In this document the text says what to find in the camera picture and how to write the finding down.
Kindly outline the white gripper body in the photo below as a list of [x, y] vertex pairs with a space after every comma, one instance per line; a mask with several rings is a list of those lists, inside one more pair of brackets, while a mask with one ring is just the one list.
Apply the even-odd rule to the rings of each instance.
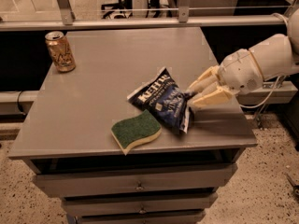
[[218, 74], [221, 83], [235, 93], [248, 94], [263, 85], [263, 75], [253, 55], [240, 49], [223, 59]]

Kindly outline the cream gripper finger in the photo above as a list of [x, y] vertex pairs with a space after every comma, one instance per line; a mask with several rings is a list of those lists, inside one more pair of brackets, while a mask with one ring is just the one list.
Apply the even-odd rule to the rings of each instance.
[[212, 91], [204, 90], [193, 96], [188, 101], [188, 106], [192, 108], [202, 108], [207, 105], [218, 105], [228, 102], [233, 94], [222, 86], [217, 86]]
[[219, 85], [218, 71], [217, 65], [209, 67], [187, 88], [187, 93], [212, 93], [215, 91]]

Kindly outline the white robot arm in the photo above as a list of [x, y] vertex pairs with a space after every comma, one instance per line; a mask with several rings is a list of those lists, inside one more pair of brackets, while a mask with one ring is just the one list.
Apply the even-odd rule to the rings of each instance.
[[226, 56], [220, 65], [209, 67], [186, 90], [192, 110], [223, 104], [238, 94], [248, 94], [274, 77], [299, 72], [299, 10], [286, 19], [287, 34], [277, 34], [249, 49]]

